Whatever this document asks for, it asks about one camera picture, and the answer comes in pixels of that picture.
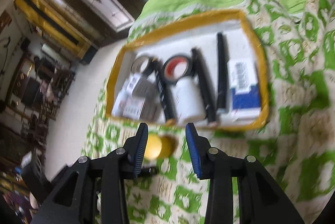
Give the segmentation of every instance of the green and white patterned bedsheet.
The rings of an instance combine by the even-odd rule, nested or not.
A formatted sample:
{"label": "green and white patterned bedsheet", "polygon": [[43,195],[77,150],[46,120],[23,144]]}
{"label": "green and white patterned bedsheet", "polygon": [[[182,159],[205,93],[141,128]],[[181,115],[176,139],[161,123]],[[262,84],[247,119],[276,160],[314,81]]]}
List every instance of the green and white patterned bedsheet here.
{"label": "green and white patterned bedsheet", "polygon": [[[335,186],[335,4],[307,0],[299,17],[279,0],[244,0],[242,9],[264,48],[268,65],[270,115],[260,130],[199,133],[228,155],[254,155],[276,179],[306,223],[320,214]],[[135,22],[129,40],[180,18],[212,9],[192,4],[182,11],[156,13]],[[135,134],[138,123],[105,120],[102,88],[89,125],[83,155],[105,156]],[[150,126],[150,133],[177,140],[175,153],[158,160],[159,175],[126,181],[131,223],[202,224],[208,181],[193,173],[185,130]],[[239,222],[237,181],[233,180],[234,223]]]}

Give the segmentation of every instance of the yellow cup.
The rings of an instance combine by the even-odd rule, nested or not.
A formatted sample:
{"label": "yellow cup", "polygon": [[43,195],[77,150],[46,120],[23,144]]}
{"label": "yellow cup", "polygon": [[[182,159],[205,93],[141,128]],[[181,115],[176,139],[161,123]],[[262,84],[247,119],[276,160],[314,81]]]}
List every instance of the yellow cup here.
{"label": "yellow cup", "polygon": [[149,134],[144,158],[148,161],[169,157],[174,150],[174,140],[169,136]]}

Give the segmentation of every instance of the white tile floor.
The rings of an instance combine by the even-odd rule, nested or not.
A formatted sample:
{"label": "white tile floor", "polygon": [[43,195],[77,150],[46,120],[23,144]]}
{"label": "white tile floor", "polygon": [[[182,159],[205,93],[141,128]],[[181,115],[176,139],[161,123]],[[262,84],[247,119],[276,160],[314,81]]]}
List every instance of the white tile floor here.
{"label": "white tile floor", "polygon": [[124,43],[122,40],[100,49],[89,65],[78,67],[76,80],[62,102],[57,120],[49,122],[45,162],[48,179],[80,157],[99,91]]}

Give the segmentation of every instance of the blue and white box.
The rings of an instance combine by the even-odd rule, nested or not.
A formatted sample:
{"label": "blue and white box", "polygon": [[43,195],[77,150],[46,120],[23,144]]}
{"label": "blue and white box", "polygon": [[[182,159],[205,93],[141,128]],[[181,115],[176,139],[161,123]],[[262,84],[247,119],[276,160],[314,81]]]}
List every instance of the blue and white box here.
{"label": "blue and white box", "polygon": [[232,118],[256,119],[261,113],[261,98],[253,60],[230,59],[227,67]]}

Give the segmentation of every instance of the metal screw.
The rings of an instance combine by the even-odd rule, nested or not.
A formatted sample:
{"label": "metal screw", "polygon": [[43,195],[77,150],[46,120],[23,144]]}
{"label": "metal screw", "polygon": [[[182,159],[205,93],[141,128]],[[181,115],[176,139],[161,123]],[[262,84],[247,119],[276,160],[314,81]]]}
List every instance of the metal screw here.
{"label": "metal screw", "polygon": [[219,150],[218,150],[217,148],[210,148],[210,149],[208,150],[208,152],[209,152],[210,154],[215,155],[215,154],[218,154]]}
{"label": "metal screw", "polygon": [[124,154],[126,152],[126,150],[124,149],[124,148],[118,148],[116,151],[115,151],[115,153],[117,154],[117,155],[122,155],[122,154]]}
{"label": "metal screw", "polygon": [[247,156],[247,161],[249,163],[254,163],[256,161],[256,158],[254,156],[252,156],[252,155],[248,155]]}
{"label": "metal screw", "polygon": [[83,164],[83,163],[86,163],[87,162],[87,157],[86,156],[81,156],[79,159],[78,159],[78,162]]}

